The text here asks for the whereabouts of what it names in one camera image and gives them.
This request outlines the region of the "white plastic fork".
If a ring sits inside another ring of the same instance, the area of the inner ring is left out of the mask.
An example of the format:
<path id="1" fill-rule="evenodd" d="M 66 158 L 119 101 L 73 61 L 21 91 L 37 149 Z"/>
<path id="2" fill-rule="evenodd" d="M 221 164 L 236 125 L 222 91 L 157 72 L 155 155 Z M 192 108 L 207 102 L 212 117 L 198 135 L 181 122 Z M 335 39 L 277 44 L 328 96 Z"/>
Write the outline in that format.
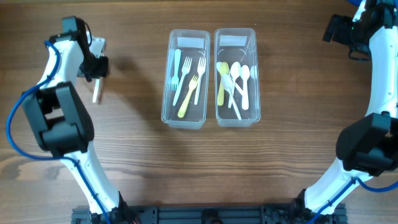
<path id="1" fill-rule="evenodd" d="M 100 89 L 101 80 L 98 78 L 95 80 L 94 90 L 93 90 L 93 99 L 92 102 L 96 103 L 98 100 L 98 93 Z"/>
<path id="2" fill-rule="evenodd" d="M 181 80 L 177 86 L 177 90 L 175 92 L 175 96 L 174 96 L 174 100 L 173 100 L 173 106 L 175 106 L 177 104 L 178 98 L 180 96 L 180 92 L 182 89 L 182 85 L 185 79 L 185 76 L 190 72 L 191 69 L 191 65 L 192 65 L 192 58 L 191 57 L 186 57 L 183 63 L 183 67 L 182 67 L 182 77 Z"/>
<path id="3" fill-rule="evenodd" d="M 198 62 L 198 67 L 197 67 L 197 73 L 198 73 L 198 84 L 197 84 L 197 89 L 195 92 L 195 100 L 194 104 L 198 104 L 198 98 L 200 94 L 200 85 L 201 85 L 201 78 L 203 74 L 205 73 L 206 70 L 206 58 L 205 57 L 200 57 L 199 62 Z"/>

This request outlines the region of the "pale blue plastic fork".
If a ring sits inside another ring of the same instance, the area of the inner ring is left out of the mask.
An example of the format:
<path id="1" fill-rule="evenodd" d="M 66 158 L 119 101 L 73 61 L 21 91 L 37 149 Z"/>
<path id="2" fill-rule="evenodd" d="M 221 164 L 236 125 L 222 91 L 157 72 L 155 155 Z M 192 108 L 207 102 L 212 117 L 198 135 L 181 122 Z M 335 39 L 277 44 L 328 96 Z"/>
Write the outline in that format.
<path id="1" fill-rule="evenodd" d="M 178 87 L 178 83 L 179 83 L 178 71 L 179 71 L 181 54 L 182 53 L 181 53 L 180 49 L 176 49 L 174 52 L 174 75 L 171 79 L 172 91 L 177 91 L 177 87 Z"/>

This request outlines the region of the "beige plastic fork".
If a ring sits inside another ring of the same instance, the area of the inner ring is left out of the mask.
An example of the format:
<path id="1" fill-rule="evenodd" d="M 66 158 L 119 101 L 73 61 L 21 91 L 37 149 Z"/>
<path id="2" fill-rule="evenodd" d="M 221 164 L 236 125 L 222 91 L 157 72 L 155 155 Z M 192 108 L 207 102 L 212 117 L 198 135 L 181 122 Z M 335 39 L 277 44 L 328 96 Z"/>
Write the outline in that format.
<path id="1" fill-rule="evenodd" d="M 193 76 L 192 79 L 190 80 L 189 84 L 188 84 L 188 92 L 185 96 L 185 99 L 177 113 L 177 116 L 179 118 L 183 118 L 185 116 L 185 113 L 187 111 L 187 107 L 191 98 L 191 95 L 193 93 L 193 91 L 195 90 L 195 88 L 198 85 L 198 77 L 197 76 Z"/>

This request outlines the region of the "beige plastic spoon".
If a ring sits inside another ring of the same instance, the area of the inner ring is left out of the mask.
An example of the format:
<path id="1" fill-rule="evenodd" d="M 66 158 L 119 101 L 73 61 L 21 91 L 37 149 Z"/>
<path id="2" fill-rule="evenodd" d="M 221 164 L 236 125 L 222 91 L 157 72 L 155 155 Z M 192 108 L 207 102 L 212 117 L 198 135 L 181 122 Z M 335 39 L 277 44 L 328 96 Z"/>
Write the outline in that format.
<path id="1" fill-rule="evenodd" d="M 227 62 L 217 62 L 216 63 L 217 71 L 220 74 L 220 78 L 224 74 L 229 73 L 229 65 Z M 224 88 L 222 82 L 220 82 L 219 90 L 218 90 L 218 97 L 217 97 L 217 104 L 218 106 L 223 106 L 224 104 Z"/>

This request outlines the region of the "white thin plastic spoon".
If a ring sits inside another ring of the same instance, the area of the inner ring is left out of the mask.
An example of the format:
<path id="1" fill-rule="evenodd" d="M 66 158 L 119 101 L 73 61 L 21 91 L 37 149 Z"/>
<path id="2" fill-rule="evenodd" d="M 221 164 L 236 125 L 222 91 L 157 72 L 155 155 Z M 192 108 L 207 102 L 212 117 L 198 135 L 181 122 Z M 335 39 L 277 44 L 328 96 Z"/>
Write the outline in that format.
<path id="1" fill-rule="evenodd" d="M 221 78 L 221 81 L 224 86 L 224 89 L 229 93 L 229 100 L 230 100 L 231 99 L 231 91 L 232 91 L 232 87 L 233 87 L 232 79 L 229 77 L 229 75 L 224 74 Z M 233 108 L 234 108 L 237 118 L 241 119 L 241 115 L 240 115 L 238 106 L 234 99 L 232 100 L 232 105 L 233 105 Z"/>

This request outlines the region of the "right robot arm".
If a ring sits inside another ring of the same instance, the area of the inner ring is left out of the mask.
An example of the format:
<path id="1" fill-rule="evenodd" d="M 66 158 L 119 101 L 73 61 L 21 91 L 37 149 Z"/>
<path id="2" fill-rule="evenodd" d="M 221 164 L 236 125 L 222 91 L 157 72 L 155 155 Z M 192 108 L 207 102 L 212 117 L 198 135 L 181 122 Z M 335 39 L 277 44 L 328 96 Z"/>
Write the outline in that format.
<path id="1" fill-rule="evenodd" d="M 332 15 L 323 35 L 325 42 L 346 45 L 371 62 L 371 96 L 364 118 L 340 132 L 336 159 L 320 179 L 292 200 L 291 221 L 316 223 L 330 220 L 337 205 L 357 186 L 375 193 L 388 192 L 366 181 L 397 169 L 397 1 L 352 1 L 353 17 Z"/>

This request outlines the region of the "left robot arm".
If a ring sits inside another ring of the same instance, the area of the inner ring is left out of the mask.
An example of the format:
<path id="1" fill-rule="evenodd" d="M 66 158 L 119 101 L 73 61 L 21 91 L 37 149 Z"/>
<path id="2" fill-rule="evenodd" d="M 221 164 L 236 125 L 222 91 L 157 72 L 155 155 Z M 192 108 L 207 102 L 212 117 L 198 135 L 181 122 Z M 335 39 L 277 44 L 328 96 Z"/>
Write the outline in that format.
<path id="1" fill-rule="evenodd" d="M 90 223 L 134 223 L 134 212 L 95 154 L 93 122 L 75 90 L 78 77 L 91 82 L 107 76 L 106 42 L 94 38 L 76 16 L 64 17 L 62 28 L 45 43 L 50 55 L 43 77 L 21 96 L 25 115 L 40 148 L 78 182 L 89 203 Z"/>

